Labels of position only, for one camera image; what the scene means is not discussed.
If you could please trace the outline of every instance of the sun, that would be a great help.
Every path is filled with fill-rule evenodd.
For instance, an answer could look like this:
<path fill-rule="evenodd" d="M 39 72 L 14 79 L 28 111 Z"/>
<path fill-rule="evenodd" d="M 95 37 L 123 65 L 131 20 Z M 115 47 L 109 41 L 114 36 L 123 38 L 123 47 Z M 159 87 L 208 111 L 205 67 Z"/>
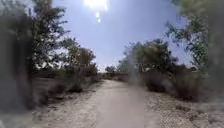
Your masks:
<path fill-rule="evenodd" d="M 84 0 L 84 5 L 96 11 L 108 10 L 108 0 Z"/>

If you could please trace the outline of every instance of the vegetation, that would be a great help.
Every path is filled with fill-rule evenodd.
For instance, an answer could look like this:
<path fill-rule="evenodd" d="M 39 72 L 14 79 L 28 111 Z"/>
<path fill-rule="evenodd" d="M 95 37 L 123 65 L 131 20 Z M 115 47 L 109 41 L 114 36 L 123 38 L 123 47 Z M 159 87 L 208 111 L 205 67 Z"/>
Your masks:
<path fill-rule="evenodd" d="M 82 84 L 96 82 L 98 69 L 92 63 L 95 58 L 93 52 L 81 47 L 75 39 L 66 38 L 69 31 L 64 30 L 62 25 L 67 21 L 61 20 L 65 9 L 52 7 L 51 0 L 32 2 L 33 7 L 28 8 L 21 1 L 1 0 L 0 35 L 14 48 L 15 75 L 21 68 L 17 64 L 23 61 L 21 64 L 26 67 L 24 69 L 34 91 L 39 89 L 37 93 L 48 94 L 47 97 L 55 95 L 54 92 L 63 92 L 61 90 L 80 92 Z M 35 83 L 37 79 L 43 80 L 39 78 L 51 78 L 58 82 L 50 89 L 50 85 L 46 85 L 48 89 L 40 89 L 37 86 L 41 85 Z"/>

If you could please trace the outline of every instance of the blue sky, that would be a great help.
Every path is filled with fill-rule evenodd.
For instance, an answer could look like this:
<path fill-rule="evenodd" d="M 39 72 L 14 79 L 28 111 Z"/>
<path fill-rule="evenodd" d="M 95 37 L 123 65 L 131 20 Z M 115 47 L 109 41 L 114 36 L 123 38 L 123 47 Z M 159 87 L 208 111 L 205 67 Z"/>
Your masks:
<path fill-rule="evenodd" d="M 84 0 L 54 0 L 53 4 L 66 8 L 63 20 L 68 21 L 65 29 L 71 30 L 68 36 L 93 50 L 100 71 L 117 65 L 130 42 L 165 38 L 167 21 L 183 25 L 169 0 L 108 0 L 107 11 L 85 6 Z M 189 54 L 172 43 L 170 49 L 180 63 L 189 64 Z"/>

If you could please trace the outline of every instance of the ground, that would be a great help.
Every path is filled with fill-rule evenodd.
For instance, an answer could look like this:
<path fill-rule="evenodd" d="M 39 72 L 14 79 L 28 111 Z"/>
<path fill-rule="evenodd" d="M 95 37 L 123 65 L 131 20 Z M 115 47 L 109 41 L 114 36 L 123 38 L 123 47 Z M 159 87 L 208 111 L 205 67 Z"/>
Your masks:
<path fill-rule="evenodd" d="M 127 83 L 104 81 L 67 99 L 33 112 L 34 128 L 224 128 L 221 103 L 182 102 Z"/>

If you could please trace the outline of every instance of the foliage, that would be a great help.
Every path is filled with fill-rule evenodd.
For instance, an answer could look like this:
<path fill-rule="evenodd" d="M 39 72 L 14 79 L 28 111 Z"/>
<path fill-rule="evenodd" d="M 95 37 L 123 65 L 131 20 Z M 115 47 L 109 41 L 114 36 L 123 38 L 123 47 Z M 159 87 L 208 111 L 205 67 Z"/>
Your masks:
<path fill-rule="evenodd" d="M 148 70 L 165 72 L 178 60 L 168 50 L 168 43 L 160 39 L 147 41 L 144 44 L 140 42 L 131 44 L 126 48 L 125 55 L 126 57 L 120 61 L 118 69 L 127 71 L 127 67 L 131 65 L 132 70 L 137 70 L 139 73 Z"/>
<path fill-rule="evenodd" d="M 105 68 L 105 71 L 107 71 L 107 73 L 115 73 L 116 68 L 114 66 L 108 66 Z"/>
<path fill-rule="evenodd" d="M 192 64 L 199 71 L 208 70 L 209 24 L 208 15 L 211 2 L 209 0 L 173 0 L 180 7 L 180 14 L 188 19 L 184 28 L 176 28 L 167 24 L 167 35 L 173 37 L 174 42 L 186 44 L 186 51 L 193 57 Z"/>

